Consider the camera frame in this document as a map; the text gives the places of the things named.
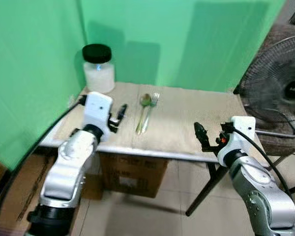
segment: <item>fan grille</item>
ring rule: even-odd
[[[257,56],[242,83],[256,117],[271,122],[295,120],[295,36]]]

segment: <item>fork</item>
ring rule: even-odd
[[[159,93],[158,92],[153,93],[151,104],[150,104],[150,107],[148,108],[147,117],[142,126],[142,130],[141,130],[142,133],[145,133],[148,128],[148,120],[151,115],[152,108],[156,106],[158,99],[159,99]]]

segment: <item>black jar lid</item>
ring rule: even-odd
[[[94,64],[102,64],[112,58],[112,50],[103,44],[88,44],[83,47],[82,54],[84,60]]]

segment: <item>cardboard box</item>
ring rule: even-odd
[[[22,236],[27,230],[27,215],[38,204],[41,187],[53,162],[53,156],[41,154],[32,154],[28,158],[2,206],[0,235]]]
[[[85,174],[85,184],[82,190],[82,198],[101,200],[103,196],[103,176],[101,174]]]
[[[100,153],[104,188],[155,198],[168,160],[163,158]]]

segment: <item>silver spoon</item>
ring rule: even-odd
[[[147,112],[147,117],[142,125],[142,130],[141,132],[142,133],[145,133],[147,128],[148,128],[148,120],[149,120],[149,117],[151,115],[151,112],[152,112],[152,108],[156,106],[157,104],[157,101],[159,99],[159,93],[158,92],[155,92],[151,98],[151,103],[149,105],[149,109],[148,109],[148,112]]]
[[[151,104],[151,96],[148,93],[142,95],[140,97],[140,104],[142,106],[142,110],[141,110],[140,121],[139,121],[139,124],[138,124],[137,129],[136,129],[136,133],[138,135],[141,134],[141,132],[142,132],[144,109],[145,109],[145,107],[147,107],[147,106],[149,106]]]

